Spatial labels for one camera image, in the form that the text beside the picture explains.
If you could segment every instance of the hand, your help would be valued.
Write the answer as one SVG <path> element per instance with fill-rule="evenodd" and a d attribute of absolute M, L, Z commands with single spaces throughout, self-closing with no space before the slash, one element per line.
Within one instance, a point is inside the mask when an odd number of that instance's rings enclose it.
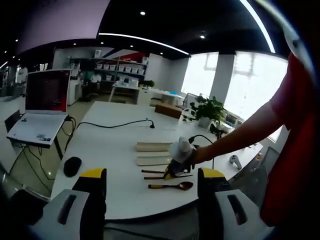
<path fill-rule="evenodd" d="M 200 164 L 209 158 L 208 147 L 198 147 L 192 160 L 193 164 Z"/>

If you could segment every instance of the human arm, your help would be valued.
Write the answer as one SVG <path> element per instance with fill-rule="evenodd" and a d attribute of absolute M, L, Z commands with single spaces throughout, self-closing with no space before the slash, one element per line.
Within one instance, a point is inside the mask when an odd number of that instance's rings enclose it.
<path fill-rule="evenodd" d="M 274 96 L 259 108 L 239 128 L 215 141 L 212 145 L 197 150 L 194 163 L 209 161 L 214 157 L 231 153 L 255 144 L 282 125 L 292 127 L 297 106 L 297 83 L 294 77 L 302 64 L 291 54 L 287 73 Z"/>
<path fill-rule="evenodd" d="M 283 125 L 270 102 L 260 107 L 239 128 L 218 139 L 213 144 L 197 150 L 194 163 L 209 161 L 214 157 L 231 153 L 255 144 Z"/>

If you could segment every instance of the wooden board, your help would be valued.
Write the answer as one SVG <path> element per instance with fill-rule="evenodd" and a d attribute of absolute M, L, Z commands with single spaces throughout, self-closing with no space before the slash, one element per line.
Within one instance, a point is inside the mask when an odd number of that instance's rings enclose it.
<path fill-rule="evenodd" d="M 168 165 L 171 156 L 138 156 L 135 160 L 138 166 Z"/>
<path fill-rule="evenodd" d="M 167 152 L 172 142 L 137 142 L 137 152 Z"/>

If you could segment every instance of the computer mouse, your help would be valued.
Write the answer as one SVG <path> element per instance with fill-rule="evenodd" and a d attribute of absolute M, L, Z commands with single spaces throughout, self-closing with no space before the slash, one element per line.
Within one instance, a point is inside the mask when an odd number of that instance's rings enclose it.
<path fill-rule="evenodd" d="M 72 178 L 75 176 L 81 166 L 81 159 L 77 156 L 70 157 L 67 161 L 64 163 L 63 167 L 63 173 L 66 177 Z"/>

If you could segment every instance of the red shirt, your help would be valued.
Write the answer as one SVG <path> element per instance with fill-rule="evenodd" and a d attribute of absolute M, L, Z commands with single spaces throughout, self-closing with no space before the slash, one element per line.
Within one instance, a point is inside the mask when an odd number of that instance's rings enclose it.
<path fill-rule="evenodd" d="M 270 100 L 274 112 L 290 133 L 268 176 L 260 214 L 269 226 L 285 220 L 309 183 L 316 123 L 314 96 L 309 74 L 291 54 L 287 73 Z"/>

